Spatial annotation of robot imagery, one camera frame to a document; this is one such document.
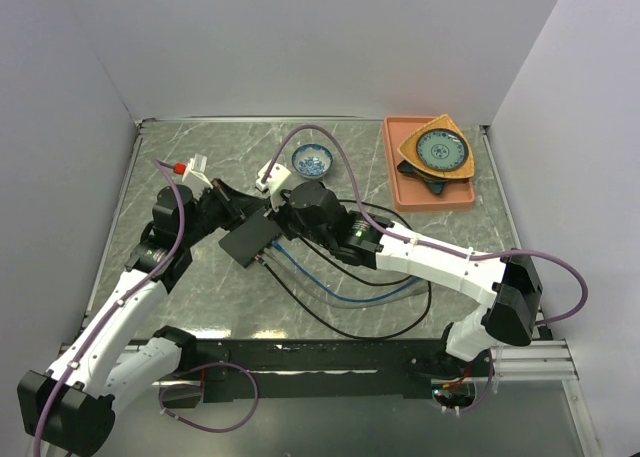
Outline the black network switch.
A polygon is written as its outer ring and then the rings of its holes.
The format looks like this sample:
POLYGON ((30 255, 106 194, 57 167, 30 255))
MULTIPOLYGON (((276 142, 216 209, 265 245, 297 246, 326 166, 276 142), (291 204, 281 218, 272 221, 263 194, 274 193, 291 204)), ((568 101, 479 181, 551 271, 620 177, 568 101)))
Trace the black network switch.
POLYGON ((219 246, 241 267, 247 268, 279 234, 275 221, 257 213, 225 235, 219 246))

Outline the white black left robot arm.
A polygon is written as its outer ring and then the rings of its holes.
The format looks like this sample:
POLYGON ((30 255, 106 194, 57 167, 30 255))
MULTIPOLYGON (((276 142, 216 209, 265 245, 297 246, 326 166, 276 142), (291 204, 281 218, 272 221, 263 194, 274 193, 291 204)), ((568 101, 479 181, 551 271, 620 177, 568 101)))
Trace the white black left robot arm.
POLYGON ((235 231, 264 208, 264 200, 218 179, 202 186, 171 182, 158 193, 152 219, 105 304, 45 372, 29 371, 18 384, 34 454, 47 442, 76 456, 94 455, 117 417, 153 381, 196 371, 197 340, 175 327, 161 329, 125 362, 118 359, 190 266, 192 246, 218 229, 235 231))

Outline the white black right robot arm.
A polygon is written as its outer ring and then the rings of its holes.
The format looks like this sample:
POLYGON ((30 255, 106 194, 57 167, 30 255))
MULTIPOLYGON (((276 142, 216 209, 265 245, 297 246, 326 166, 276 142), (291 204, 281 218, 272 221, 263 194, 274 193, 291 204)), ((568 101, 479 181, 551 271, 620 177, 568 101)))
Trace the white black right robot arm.
POLYGON ((532 342, 542 285, 529 256, 492 258, 389 219, 349 211, 318 181, 277 190, 269 200, 289 239, 312 241, 348 265, 403 273, 473 299, 476 309, 443 333, 437 363, 444 373, 463 373, 490 347, 532 342))

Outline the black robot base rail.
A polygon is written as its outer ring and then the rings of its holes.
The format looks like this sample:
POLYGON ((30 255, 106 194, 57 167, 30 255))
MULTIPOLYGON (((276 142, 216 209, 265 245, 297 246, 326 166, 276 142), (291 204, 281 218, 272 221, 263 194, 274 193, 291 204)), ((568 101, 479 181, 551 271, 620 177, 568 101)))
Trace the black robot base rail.
POLYGON ((183 350, 172 381, 197 381, 206 403, 236 399, 366 397, 428 399, 435 380, 488 376, 482 351, 470 362, 437 339, 198 339, 164 326, 155 337, 183 350))

